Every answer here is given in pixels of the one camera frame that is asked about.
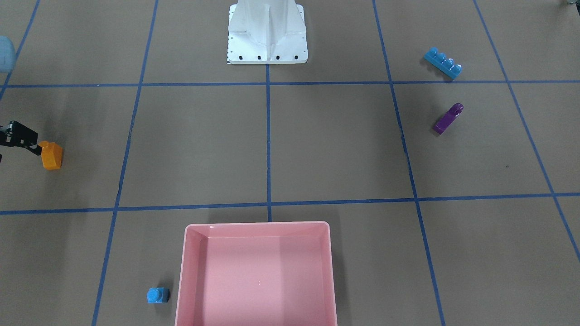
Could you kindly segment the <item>orange block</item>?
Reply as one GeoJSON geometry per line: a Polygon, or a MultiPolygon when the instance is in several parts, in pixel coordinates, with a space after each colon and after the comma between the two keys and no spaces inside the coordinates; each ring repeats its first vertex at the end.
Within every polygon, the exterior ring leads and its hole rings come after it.
{"type": "Polygon", "coordinates": [[[63,148],[55,142],[42,141],[41,147],[42,165],[46,170],[57,170],[62,167],[63,148]]]}

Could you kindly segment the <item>small blue block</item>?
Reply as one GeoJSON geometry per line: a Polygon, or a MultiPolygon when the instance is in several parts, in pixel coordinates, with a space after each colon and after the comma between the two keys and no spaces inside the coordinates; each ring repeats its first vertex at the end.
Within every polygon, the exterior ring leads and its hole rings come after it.
{"type": "Polygon", "coordinates": [[[146,299],[148,304],[164,304],[168,303],[170,297],[170,289],[157,287],[149,288],[146,294],[146,299]]]}

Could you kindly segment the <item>purple block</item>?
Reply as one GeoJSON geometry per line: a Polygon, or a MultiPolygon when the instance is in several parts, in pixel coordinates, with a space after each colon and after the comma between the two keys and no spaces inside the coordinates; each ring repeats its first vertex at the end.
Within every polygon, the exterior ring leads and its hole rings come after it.
{"type": "Polygon", "coordinates": [[[433,125],[433,131],[439,135],[443,134],[453,124],[463,110],[464,105],[461,103],[455,103],[452,105],[433,125]]]}

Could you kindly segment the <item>long blue stud block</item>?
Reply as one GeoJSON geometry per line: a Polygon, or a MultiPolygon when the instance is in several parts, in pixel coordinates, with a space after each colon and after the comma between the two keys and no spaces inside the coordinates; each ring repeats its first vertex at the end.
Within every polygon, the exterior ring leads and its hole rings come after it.
{"type": "Polygon", "coordinates": [[[460,76],[463,71],[462,65],[456,63],[453,58],[448,58],[446,53],[439,51],[436,47],[429,49],[423,58],[452,80],[460,76]]]}

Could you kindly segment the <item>pink plastic box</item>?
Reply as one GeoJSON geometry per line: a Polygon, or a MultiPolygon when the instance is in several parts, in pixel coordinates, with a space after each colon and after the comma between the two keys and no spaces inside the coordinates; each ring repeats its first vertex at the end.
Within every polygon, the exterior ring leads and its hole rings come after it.
{"type": "Polygon", "coordinates": [[[335,326],[325,221],[190,224],[177,326],[335,326]]]}

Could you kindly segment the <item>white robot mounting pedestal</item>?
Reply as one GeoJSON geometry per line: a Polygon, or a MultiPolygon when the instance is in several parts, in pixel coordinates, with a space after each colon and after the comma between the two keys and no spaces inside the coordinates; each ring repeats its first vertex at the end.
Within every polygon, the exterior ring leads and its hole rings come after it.
{"type": "Polygon", "coordinates": [[[294,0],[239,0],[228,10],[227,63],[308,61],[304,8],[294,0]]]}

